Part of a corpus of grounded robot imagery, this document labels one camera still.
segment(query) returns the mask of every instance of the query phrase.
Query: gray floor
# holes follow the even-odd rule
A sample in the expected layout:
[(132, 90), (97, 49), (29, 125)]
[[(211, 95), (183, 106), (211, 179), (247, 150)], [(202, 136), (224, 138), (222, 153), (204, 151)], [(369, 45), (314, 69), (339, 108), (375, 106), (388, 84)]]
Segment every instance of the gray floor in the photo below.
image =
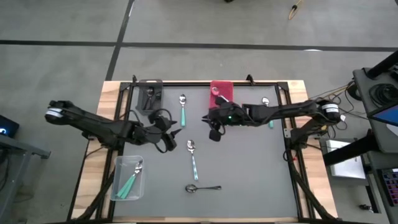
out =
[[(136, 0), (126, 42), (398, 47), (394, 0), (304, 0), (292, 21), (295, 1)], [(116, 41), (127, 0), (0, 0), (1, 40)], [(33, 161), (25, 186), (34, 192), (16, 204), (28, 223), (66, 219), (87, 141), (71, 127), (44, 120), (50, 100), (71, 100), (95, 112), (112, 47), (0, 45), (0, 113), (21, 124), (17, 138), (51, 150)], [(352, 70), (372, 67), (388, 52), (304, 52), (122, 48), (113, 80), (255, 79), (305, 80), (308, 95), (339, 87)], [(343, 97), (341, 107), (350, 105)], [(360, 102), (351, 99), (356, 111)], [(337, 137), (362, 137), (365, 120), (347, 117)], [(369, 203), (364, 187), (332, 185), (344, 220), (388, 223), (385, 214), (358, 210)]]

